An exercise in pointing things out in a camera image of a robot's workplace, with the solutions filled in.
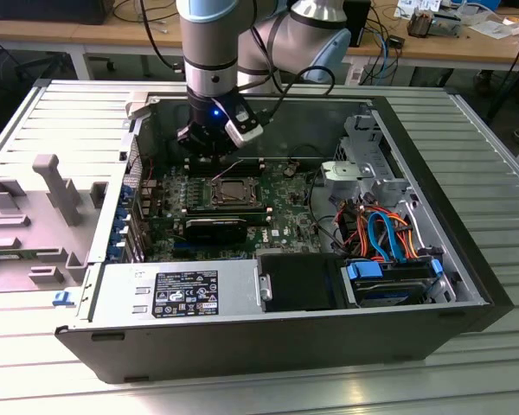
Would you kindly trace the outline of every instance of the motherboard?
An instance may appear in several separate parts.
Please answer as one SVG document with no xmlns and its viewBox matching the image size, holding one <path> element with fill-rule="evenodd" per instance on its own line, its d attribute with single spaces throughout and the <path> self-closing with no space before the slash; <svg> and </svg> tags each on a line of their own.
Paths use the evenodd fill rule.
<svg viewBox="0 0 519 415">
<path fill-rule="evenodd" d="M 239 167 L 231 175 L 206 177 L 176 166 L 144 180 L 143 216 L 151 241 L 146 262 L 320 252 L 307 203 L 311 172 L 289 173 L 289 163 L 277 161 L 263 163 L 260 175 L 240 176 L 247 170 Z"/>
</svg>

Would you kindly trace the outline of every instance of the table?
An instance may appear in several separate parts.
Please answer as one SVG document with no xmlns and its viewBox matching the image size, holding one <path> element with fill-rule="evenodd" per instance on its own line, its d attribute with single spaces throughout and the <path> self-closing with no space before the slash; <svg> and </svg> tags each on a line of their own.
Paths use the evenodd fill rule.
<svg viewBox="0 0 519 415">
<path fill-rule="evenodd" d="M 147 0 L 149 8 L 169 4 L 169 0 Z M 373 1 L 382 23 L 391 34 L 406 39 L 400 58 L 401 66 L 446 67 L 464 69 L 507 70 L 519 48 L 519 37 L 494 40 L 471 29 L 465 29 L 458 39 L 435 37 L 413 38 L 407 35 L 407 21 L 392 20 L 390 6 L 396 0 Z M 153 10 L 149 18 L 165 16 L 176 11 L 173 4 L 165 10 Z M 502 8 L 502 14 L 519 13 L 519 9 Z M 129 19 L 136 15 L 131 3 L 119 10 Z M 164 55 L 182 55 L 182 37 L 177 17 L 171 17 L 165 25 L 166 34 L 153 30 L 154 39 Z M 92 71 L 88 66 L 88 54 L 154 54 L 142 24 L 122 22 L 108 17 L 100 26 L 51 22 L 0 22 L 0 41 L 6 48 L 66 52 L 71 55 L 77 77 L 90 80 Z M 344 61 L 350 64 L 347 85 L 354 85 L 361 77 L 363 68 L 376 59 L 380 49 L 371 34 L 364 36 L 359 48 L 350 48 Z"/>
<path fill-rule="evenodd" d="M 97 162 L 96 153 L 114 153 L 130 129 L 125 102 L 131 93 L 181 91 L 184 84 L 173 82 L 55 80 L 34 86 L 0 136 L 0 177 L 17 170 L 16 155 L 49 148 L 51 137 L 61 134 L 57 150 L 80 157 L 79 174 L 71 175 L 78 188 L 107 181 L 114 163 Z M 1 293 L 0 414 L 55 415 L 58 408 L 73 415 L 106 408 L 118 415 L 519 413 L 519 165 L 459 96 L 442 89 L 337 86 L 334 94 L 387 98 L 514 310 L 425 361 L 107 385 L 54 338 L 56 325 L 74 309 L 55 310 L 53 291 Z M 92 139 L 96 130 L 100 140 Z"/>
<path fill-rule="evenodd" d="M 519 49 L 519 36 L 508 36 L 496 40 L 468 28 L 464 28 L 457 39 L 439 36 L 430 36 L 425 39 L 412 37 L 407 34 L 407 20 L 394 17 L 396 0 L 374 0 L 372 3 L 381 18 L 381 23 L 388 28 L 389 34 L 406 39 L 399 59 L 401 67 L 507 71 Z M 519 9 L 500 8 L 498 13 L 517 15 Z M 369 18 L 376 20 L 373 11 L 369 12 Z M 363 67 L 373 63 L 374 58 L 376 59 L 380 52 L 381 49 L 375 43 L 375 36 L 371 33 L 364 35 L 359 48 L 349 49 L 348 54 L 353 56 L 353 59 L 347 85 L 357 83 L 361 78 Z"/>
</svg>

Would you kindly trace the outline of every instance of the power supply label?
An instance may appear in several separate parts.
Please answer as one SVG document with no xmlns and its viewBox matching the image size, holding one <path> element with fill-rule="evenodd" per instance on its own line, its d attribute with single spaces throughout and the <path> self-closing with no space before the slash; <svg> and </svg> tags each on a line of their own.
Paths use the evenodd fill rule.
<svg viewBox="0 0 519 415">
<path fill-rule="evenodd" d="M 154 289 L 155 318 L 219 314 L 217 271 L 160 272 Z"/>
</svg>

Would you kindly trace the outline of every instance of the slotted aluminum surface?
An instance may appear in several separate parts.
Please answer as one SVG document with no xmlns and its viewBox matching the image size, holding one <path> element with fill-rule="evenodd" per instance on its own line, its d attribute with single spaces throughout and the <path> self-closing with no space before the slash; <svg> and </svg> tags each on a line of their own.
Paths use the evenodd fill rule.
<svg viewBox="0 0 519 415">
<path fill-rule="evenodd" d="M 25 174 L 20 153 L 33 151 L 38 140 L 65 154 L 66 175 L 80 175 L 82 185 L 96 163 L 106 173 L 128 126 L 121 114 L 130 91 L 184 87 L 55 81 L 36 89 L 8 151 L 0 153 L 0 175 Z M 321 93 L 324 86 L 294 90 Z M 388 98 L 515 303 L 512 312 L 423 362 L 114 386 L 97 380 L 53 337 L 74 312 L 54 310 L 53 292 L 0 294 L 0 413 L 519 413 L 519 167 L 513 156 L 461 99 L 442 90 L 338 87 L 336 93 Z M 341 346 L 328 340 L 319 353 Z"/>
</svg>

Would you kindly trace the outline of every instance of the blue cable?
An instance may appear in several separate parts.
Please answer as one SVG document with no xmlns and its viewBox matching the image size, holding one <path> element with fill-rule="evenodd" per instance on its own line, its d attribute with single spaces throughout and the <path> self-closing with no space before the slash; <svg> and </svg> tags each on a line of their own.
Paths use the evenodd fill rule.
<svg viewBox="0 0 519 415">
<path fill-rule="evenodd" d="M 384 39 L 381 35 L 380 32 L 374 30 L 374 29 L 371 29 L 371 28 L 366 28 L 367 31 L 373 33 L 374 35 L 376 35 L 379 40 L 381 41 L 381 47 L 382 47 L 382 51 L 384 53 L 384 59 L 382 60 L 382 70 L 381 70 L 381 73 L 379 73 L 377 75 L 377 81 L 375 82 L 375 85 L 379 85 L 379 82 L 381 82 L 381 79 L 383 78 L 383 75 L 385 73 L 385 71 L 387 70 L 387 58 L 388 58 L 388 48 L 387 48 L 387 43 L 384 42 Z"/>
<path fill-rule="evenodd" d="M 382 220 L 384 220 L 384 224 L 387 227 L 388 243 L 390 244 L 392 255 L 398 260 L 398 262 L 406 262 L 406 257 L 404 257 L 404 253 L 401 251 L 400 245 L 398 245 L 398 243 L 396 242 L 394 228 L 392 227 L 392 221 L 383 212 L 373 212 L 371 216 L 369 216 L 369 221 L 367 224 L 369 242 L 371 242 L 373 248 L 384 258 L 385 261 L 390 262 L 390 257 L 388 256 L 388 254 L 377 243 L 377 238 L 375 236 L 375 221 L 377 217 L 381 217 Z"/>
</svg>

